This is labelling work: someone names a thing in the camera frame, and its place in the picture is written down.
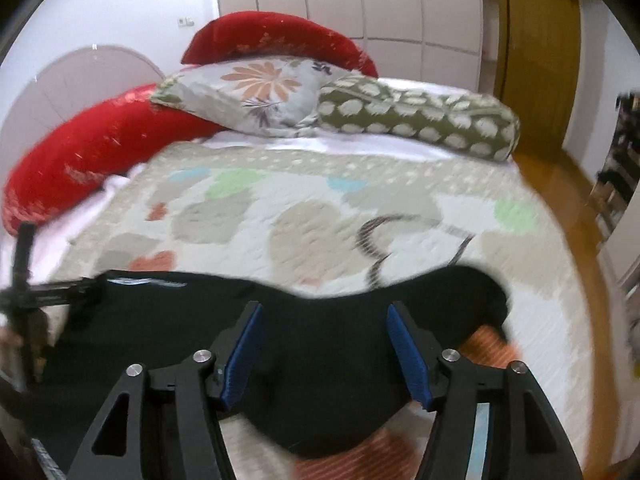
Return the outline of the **heart patterned quilt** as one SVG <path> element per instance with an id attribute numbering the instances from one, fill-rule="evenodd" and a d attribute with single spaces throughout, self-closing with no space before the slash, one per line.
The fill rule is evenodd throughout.
<path id="1" fill-rule="evenodd" d="M 587 299 L 559 223 L 507 166 L 178 143 L 73 241 L 58 277 L 203 273 L 326 298 L 449 263 L 477 266 L 508 296 L 509 342 L 483 328 L 464 354 L 499 365 L 520 356 L 588 463 Z"/>

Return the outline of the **arched headboard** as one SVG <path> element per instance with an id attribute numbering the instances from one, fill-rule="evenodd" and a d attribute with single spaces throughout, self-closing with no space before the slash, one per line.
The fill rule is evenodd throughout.
<path id="1" fill-rule="evenodd" d="M 82 110 L 163 79 L 151 60 L 125 47 L 85 47 L 57 58 L 26 84 L 1 119 L 2 179 L 47 133 Z"/>

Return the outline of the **white wardrobe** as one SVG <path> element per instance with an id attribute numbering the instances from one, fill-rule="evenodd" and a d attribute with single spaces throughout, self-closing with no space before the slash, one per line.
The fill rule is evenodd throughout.
<path id="1" fill-rule="evenodd" d="M 490 93 L 498 0 L 218 0 L 220 13 L 298 15 L 354 40 L 383 77 Z"/>

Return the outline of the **red cushion far side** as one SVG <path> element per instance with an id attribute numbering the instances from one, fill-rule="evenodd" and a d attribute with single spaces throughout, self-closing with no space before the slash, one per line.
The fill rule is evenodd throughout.
<path id="1" fill-rule="evenodd" d="M 313 58 L 377 77 L 372 58 L 350 38 L 306 18 L 264 11 L 239 11 L 201 28 L 182 55 L 183 64 L 210 64 L 252 55 Z"/>

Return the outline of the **floral pillow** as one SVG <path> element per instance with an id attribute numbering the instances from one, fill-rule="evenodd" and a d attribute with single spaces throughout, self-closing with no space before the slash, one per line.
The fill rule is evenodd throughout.
<path id="1" fill-rule="evenodd" d="M 348 74 L 312 58 L 254 56 L 180 70 L 151 101 L 228 130 L 292 138 L 314 125 L 321 88 Z"/>

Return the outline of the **wooden door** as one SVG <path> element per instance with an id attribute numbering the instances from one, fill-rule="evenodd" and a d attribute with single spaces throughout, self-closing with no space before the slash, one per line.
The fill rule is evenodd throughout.
<path id="1" fill-rule="evenodd" d="M 520 118 L 518 154 L 562 151 L 580 62 L 578 0 L 500 0 L 499 99 Z"/>

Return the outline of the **green dotted bolster pillow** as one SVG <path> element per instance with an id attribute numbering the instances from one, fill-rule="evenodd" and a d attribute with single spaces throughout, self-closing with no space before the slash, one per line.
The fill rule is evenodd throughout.
<path id="1" fill-rule="evenodd" d="M 368 76 L 322 87 L 319 126 L 341 133 L 392 134 L 475 158 L 504 162 L 520 140 L 520 120 L 490 94 L 395 89 Z"/>

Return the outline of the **black pants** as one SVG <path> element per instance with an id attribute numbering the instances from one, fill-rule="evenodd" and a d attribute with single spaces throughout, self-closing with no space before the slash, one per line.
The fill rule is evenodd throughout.
<path id="1" fill-rule="evenodd" d="M 239 411 L 269 440 L 308 458 L 347 451 L 411 399 L 432 400 L 434 368 L 395 327 L 392 304 L 403 304 L 442 348 L 460 347 L 482 326 L 500 328 L 508 314 L 503 288 L 472 266 L 320 298 L 224 276 L 110 271 L 70 307 L 25 415 L 27 432 L 67 468 L 127 366 L 177 364 L 253 301 L 262 316 Z"/>

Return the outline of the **white shelf unit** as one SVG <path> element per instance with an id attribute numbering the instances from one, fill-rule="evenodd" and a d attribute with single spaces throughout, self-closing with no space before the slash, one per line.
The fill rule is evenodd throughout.
<path id="1" fill-rule="evenodd" d="M 602 249 L 627 299 L 639 290 L 639 92 L 616 99 L 613 139 L 590 192 Z"/>

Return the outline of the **red cushion near wall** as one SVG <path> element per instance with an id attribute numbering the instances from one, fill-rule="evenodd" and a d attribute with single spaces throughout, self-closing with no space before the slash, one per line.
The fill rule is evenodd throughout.
<path id="1" fill-rule="evenodd" d="M 154 104 L 152 84 L 86 108 L 48 133 L 11 170 L 1 220 L 11 235 L 23 222 L 58 218 L 113 174 L 126 174 L 175 142 L 208 138 L 223 128 Z"/>

